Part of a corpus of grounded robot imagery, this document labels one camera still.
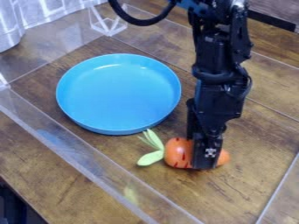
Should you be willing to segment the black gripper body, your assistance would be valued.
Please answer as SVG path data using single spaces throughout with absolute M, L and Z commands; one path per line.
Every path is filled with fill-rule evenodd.
M 221 84 L 207 84 L 198 80 L 195 96 L 187 101 L 189 112 L 197 115 L 195 133 L 207 137 L 221 136 L 227 121 L 242 115 L 250 78 L 241 78 Z

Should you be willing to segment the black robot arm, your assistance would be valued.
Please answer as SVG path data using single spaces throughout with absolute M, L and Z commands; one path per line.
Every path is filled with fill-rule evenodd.
M 252 57 L 249 0 L 169 0 L 189 12 L 195 46 L 191 74 L 195 95 L 187 101 L 191 168 L 218 166 L 226 122 L 241 117 L 253 79 L 242 62 Z

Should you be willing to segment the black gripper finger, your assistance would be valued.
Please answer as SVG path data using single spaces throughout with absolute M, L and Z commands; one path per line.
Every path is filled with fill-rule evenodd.
M 187 114 L 187 139 L 193 139 L 193 133 L 195 131 L 197 115 L 193 112 Z
M 218 166 L 222 152 L 222 136 L 193 135 L 191 165 L 197 170 L 214 169 Z

